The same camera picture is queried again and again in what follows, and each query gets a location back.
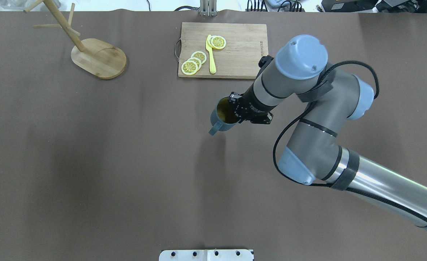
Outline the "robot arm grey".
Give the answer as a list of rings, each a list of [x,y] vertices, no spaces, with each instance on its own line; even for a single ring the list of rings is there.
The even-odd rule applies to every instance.
[[[336,143],[347,120],[370,109],[379,94],[377,75],[359,61],[328,62],[328,53],[311,35],[293,37],[275,57],[259,62],[260,71],[243,93],[232,92],[229,105],[239,121],[269,124],[271,110],[292,94],[307,103],[279,160],[277,170],[307,186],[346,191],[400,215],[427,231],[427,187]]]

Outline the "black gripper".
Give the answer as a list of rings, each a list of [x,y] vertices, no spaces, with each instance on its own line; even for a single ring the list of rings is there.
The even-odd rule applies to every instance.
[[[273,114],[272,106],[262,104],[252,93],[230,93],[228,104],[232,108],[232,123],[241,124],[250,121],[252,124],[270,124]]]

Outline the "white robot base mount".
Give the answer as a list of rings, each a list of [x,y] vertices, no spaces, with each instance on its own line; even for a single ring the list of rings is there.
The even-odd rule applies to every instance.
[[[250,249],[188,249],[164,250],[159,261],[254,261]]]

